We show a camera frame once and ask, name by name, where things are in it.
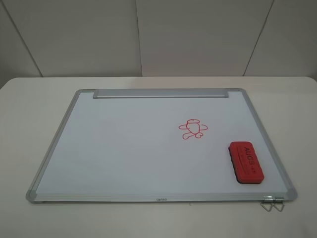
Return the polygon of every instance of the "white board surface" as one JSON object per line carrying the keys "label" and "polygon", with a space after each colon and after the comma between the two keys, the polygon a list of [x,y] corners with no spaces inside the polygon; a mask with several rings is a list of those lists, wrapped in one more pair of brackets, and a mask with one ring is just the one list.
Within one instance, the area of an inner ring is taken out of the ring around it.
{"label": "white board surface", "polygon": [[[37,194],[275,193],[287,187],[241,92],[229,98],[93,99],[81,93]],[[179,126],[198,119],[192,136]],[[252,142],[261,184],[237,182],[228,147]]]}

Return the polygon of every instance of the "cartoon figure drawing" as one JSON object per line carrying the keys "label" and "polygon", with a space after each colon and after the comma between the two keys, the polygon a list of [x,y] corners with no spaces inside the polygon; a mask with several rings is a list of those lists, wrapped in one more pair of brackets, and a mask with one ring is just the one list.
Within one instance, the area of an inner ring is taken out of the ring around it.
{"label": "cartoon figure drawing", "polygon": [[178,127],[181,130],[187,130],[188,132],[183,134],[183,139],[187,140],[189,137],[195,136],[197,139],[203,137],[204,134],[201,133],[202,130],[207,130],[206,125],[200,124],[200,120],[190,119],[185,125],[180,125]]}

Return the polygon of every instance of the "table surface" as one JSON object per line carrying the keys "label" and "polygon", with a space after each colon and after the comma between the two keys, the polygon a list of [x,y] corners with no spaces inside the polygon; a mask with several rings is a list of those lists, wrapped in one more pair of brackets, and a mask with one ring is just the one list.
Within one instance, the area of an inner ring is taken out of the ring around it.
{"label": "table surface", "polygon": [[[25,193],[78,89],[244,88],[297,192],[258,202],[34,205]],[[316,237],[317,83],[308,77],[16,78],[0,90],[1,237]]]}

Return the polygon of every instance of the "whiteboard eraser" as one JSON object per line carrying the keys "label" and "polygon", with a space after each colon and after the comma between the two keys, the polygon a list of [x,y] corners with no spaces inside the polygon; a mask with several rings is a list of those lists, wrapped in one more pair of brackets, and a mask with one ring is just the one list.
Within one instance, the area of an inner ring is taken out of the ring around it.
{"label": "whiteboard eraser", "polygon": [[232,142],[229,152],[239,183],[259,184],[263,181],[264,174],[252,143],[247,141]]}

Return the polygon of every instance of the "white wall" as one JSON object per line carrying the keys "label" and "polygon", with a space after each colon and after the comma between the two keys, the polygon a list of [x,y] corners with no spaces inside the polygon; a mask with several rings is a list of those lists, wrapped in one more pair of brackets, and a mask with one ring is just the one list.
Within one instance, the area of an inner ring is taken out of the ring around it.
{"label": "white wall", "polygon": [[15,77],[39,77],[32,58],[0,2],[0,88]]}
{"label": "white wall", "polygon": [[317,79],[317,0],[275,0],[246,76]]}
{"label": "white wall", "polygon": [[136,0],[143,76],[242,76],[272,0]]}
{"label": "white wall", "polygon": [[259,37],[271,1],[3,0],[16,30],[0,0],[0,87],[41,73],[317,79],[317,0],[275,0]]}
{"label": "white wall", "polygon": [[134,0],[4,0],[43,76],[141,76]]}

